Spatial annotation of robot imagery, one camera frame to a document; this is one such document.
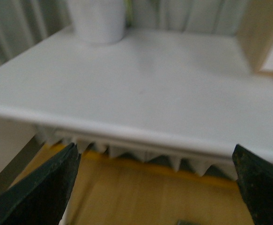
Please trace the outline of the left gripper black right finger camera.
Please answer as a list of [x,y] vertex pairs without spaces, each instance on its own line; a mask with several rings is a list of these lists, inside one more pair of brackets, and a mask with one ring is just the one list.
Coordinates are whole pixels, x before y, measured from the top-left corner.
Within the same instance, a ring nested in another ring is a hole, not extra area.
[[237,185],[253,223],[273,225],[273,164],[241,145],[236,145],[232,160]]

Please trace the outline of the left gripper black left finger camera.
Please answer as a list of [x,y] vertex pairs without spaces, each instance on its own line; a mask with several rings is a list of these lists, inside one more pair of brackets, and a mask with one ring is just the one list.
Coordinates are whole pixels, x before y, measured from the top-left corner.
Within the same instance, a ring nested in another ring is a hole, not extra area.
[[69,202],[81,154],[69,144],[0,195],[0,225],[57,225]]

